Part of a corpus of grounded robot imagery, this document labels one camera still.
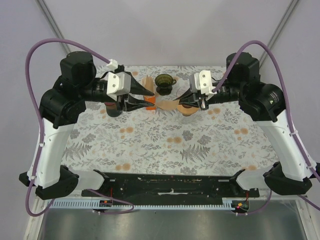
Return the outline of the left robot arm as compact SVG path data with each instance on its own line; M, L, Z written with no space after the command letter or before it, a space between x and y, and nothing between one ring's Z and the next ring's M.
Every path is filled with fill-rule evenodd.
M86 102L114 104L119 112L149 107L150 102L138 95L152 96L122 65L110 65L101 77L89 52L69 53L60 62L61 74L53 87L40 100L39 113L43 132L39 135L41 152L34 157L30 169L19 175L27 187L35 187L42 200L70 195L75 190L93 190L103 197L112 190L111 179L102 171L75 171L62 165L67 140Z

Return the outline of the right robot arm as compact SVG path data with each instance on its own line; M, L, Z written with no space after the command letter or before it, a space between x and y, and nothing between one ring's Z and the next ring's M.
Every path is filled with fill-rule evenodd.
M247 52L240 53L225 82L218 86L210 71L202 70L189 78L189 89L178 97L179 104L207 110L209 105L237 101L240 109L257 123L277 154L272 166L240 170L232 176L229 191L235 197L251 189L270 189L278 195L304 195L312 187L313 170L320 171L313 159L306 163L287 119L284 92L274 84L261 82L260 62Z

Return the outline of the green glass coffee dripper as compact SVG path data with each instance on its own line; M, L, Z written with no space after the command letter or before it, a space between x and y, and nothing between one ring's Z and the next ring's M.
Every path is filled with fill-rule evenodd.
M173 90L173 85L177 83L177 80L174 79L169 74L160 74L155 80L156 92L161 96L169 95Z

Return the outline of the red capped dark bottle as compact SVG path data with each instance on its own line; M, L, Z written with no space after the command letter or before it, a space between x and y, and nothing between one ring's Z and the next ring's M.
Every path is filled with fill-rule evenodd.
M112 117L116 118L122 114L122 107L119 102L105 102L106 113Z

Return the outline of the floral tablecloth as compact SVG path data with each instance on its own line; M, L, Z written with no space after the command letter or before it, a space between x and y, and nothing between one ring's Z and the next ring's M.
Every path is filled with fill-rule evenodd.
M62 163L73 170L231 176L278 161L260 127L237 102L191 116L139 109L110 117L87 102L67 140Z

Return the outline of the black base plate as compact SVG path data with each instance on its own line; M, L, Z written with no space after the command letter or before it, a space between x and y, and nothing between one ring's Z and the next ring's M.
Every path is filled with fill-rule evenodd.
M258 198L257 188L243 190L232 176L106 172L98 193L132 204L219 204L223 198Z

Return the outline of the aluminium frame rail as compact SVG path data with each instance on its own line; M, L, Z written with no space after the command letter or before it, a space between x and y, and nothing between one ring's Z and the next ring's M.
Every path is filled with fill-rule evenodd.
M48 23L50 29L52 30L54 36L59 39L64 39L64 35L58 26L49 6L47 5L45 0L35 0L38 8L40 9L41 13L43 14L46 22Z

